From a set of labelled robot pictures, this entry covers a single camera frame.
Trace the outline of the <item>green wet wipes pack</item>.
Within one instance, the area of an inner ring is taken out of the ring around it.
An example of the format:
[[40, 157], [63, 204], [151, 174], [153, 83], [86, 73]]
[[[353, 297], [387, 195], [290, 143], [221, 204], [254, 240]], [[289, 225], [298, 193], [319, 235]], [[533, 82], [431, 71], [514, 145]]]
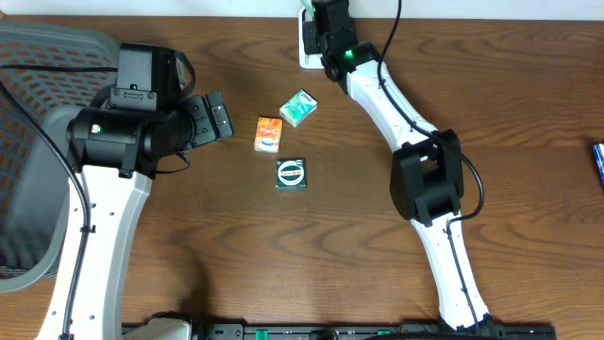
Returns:
[[309, 14], [313, 14], [314, 13], [314, 6], [312, 4], [312, 0], [302, 0], [302, 5], [304, 6], [305, 10]]

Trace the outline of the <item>white barcode scanner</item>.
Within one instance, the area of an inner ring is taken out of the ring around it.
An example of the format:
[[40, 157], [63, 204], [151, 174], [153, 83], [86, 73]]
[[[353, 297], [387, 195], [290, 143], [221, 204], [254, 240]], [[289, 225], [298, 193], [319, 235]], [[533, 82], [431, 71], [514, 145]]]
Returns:
[[310, 22], [311, 19], [307, 15], [307, 9], [305, 7], [301, 8], [297, 16], [299, 65], [303, 69], [322, 70], [324, 66], [321, 63], [321, 54], [307, 54], [305, 52], [303, 25]]

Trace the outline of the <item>dark green small box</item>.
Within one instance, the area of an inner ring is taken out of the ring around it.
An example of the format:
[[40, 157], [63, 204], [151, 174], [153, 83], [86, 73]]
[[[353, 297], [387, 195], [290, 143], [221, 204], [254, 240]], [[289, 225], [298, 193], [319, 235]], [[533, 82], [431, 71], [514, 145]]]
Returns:
[[307, 188], [305, 159], [284, 159], [276, 161], [276, 188], [279, 191], [298, 191]]

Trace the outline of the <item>grey plastic shopping basket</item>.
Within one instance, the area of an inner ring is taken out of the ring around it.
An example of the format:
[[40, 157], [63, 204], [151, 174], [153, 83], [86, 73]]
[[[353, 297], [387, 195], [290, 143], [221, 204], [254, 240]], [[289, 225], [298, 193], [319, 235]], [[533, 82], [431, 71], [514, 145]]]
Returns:
[[104, 33], [31, 23], [1, 25], [1, 290], [12, 293], [57, 273], [67, 227], [69, 179], [27, 123], [60, 151], [80, 108], [114, 82], [116, 41]]

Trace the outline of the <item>orange tissue pack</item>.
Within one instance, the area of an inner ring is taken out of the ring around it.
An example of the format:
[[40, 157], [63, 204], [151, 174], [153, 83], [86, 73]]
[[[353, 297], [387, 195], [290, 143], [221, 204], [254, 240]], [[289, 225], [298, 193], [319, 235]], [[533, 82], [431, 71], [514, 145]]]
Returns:
[[277, 153], [282, 136], [283, 122], [278, 118], [260, 117], [257, 124], [254, 149]]

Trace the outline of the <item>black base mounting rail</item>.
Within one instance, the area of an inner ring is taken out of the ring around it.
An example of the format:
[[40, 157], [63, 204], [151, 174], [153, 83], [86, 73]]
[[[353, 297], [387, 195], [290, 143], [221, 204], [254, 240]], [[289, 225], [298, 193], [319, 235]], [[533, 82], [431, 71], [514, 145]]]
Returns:
[[445, 323], [405, 322], [399, 326], [271, 326], [207, 324], [181, 330], [160, 331], [154, 335], [143, 328], [126, 328], [125, 339], [193, 340], [311, 340], [311, 339], [497, 339], [556, 340], [552, 326], [517, 326], [485, 319], [478, 326], [457, 331]]

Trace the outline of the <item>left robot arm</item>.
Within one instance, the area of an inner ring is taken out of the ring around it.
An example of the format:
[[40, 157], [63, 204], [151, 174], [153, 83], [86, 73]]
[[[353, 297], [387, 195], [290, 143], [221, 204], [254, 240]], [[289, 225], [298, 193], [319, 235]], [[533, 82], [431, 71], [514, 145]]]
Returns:
[[116, 81], [66, 128], [69, 214], [42, 339], [119, 339], [127, 268], [159, 161], [232, 136], [218, 92], [185, 55], [125, 43]]

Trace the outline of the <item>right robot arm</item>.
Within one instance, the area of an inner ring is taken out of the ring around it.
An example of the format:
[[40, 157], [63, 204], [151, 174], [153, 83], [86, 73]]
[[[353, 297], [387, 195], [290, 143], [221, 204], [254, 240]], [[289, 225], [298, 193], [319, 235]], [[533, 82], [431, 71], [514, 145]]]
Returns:
[[300, 64], [316, 59], [326, 76], [371, 117], [393, 152], [390, 195], [417, 232], [435, 280], [440, 318], [455, 332], [478, 332], [489, 310], [480, 296], [461, 223], [464, 168], [457, 134], [439, 130], [397, 88], [386, 48], [358, 38], [348, 0], [306, 1], [300, 11]]

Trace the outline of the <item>yellow snack bag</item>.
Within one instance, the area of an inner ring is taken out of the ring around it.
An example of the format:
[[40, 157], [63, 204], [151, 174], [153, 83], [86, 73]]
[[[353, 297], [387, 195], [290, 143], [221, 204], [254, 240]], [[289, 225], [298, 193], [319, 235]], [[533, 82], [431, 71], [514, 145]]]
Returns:
[[602, 184], [604, 184], [604, 144], [594, 144], [593, 151], [600, 181]]

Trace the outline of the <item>green tissue pack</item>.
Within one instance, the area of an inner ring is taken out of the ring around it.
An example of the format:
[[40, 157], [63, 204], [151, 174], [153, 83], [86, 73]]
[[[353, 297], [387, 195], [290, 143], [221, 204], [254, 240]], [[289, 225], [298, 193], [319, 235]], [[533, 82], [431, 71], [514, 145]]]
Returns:
[[299, 90], [279, 108], [279, 115], [297, 128], [318, 107], [318, 101], [304, 90]]

